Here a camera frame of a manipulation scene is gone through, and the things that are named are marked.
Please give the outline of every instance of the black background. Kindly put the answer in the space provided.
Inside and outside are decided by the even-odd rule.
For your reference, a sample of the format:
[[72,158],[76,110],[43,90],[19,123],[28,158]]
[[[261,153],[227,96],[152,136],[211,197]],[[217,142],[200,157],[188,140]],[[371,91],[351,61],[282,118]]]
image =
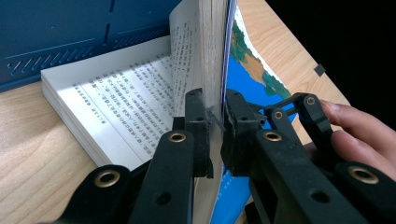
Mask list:
[[392,1],[266,2],[353,106],[396,130]]

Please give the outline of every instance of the screw hole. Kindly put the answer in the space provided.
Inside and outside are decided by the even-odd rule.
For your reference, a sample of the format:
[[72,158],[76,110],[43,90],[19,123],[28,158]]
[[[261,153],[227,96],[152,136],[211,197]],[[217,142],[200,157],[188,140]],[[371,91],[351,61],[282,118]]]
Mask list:
[[311,194],[311,198],[313,198],[318,203],[328,203],[330,201],[329,196],[327,196],[327,194],[322,191],[314,191]]
[[282,117],[283,117],[282,112],[276,112],[276,113],[275,113],[275,118],[276,118],[276,119],[282,119]]
[[158,205],[166,205],[172,199],[172,195],[168,192],[161,192],[155,196],[154,202]]
[[306,103],[309,105],[313,105],[315,103],[315,98],[314,97],[308,97],[306,100]]

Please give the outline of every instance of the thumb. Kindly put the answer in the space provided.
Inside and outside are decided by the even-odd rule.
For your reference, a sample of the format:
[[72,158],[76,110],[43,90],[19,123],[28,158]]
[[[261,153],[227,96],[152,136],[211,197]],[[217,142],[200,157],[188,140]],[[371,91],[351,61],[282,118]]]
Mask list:
[[396,170],[381,154],[361,140],[342,130],[331,136],[332,147],[345,161],[358,161],[374,167],[396,181]]

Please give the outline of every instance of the white paper page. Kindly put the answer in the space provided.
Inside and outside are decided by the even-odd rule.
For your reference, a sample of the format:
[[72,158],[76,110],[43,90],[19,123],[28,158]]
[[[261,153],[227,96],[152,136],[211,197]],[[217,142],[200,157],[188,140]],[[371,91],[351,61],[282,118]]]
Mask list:
[[42,71],[111,163],[133,170],[152,158],[161,135],[172,128],[169,40]]
[[177,117],[184,117],[186,92],[202,87],[198,4],[199,1],[183,0],[169,17]]

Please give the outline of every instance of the blue plastic panel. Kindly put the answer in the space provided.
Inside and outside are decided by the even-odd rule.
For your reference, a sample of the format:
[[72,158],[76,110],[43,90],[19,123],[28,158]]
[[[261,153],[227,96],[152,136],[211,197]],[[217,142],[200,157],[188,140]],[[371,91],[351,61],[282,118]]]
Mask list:
[[169,34],[180,0],[0,0],[0,92],[40,80],[41,69]]

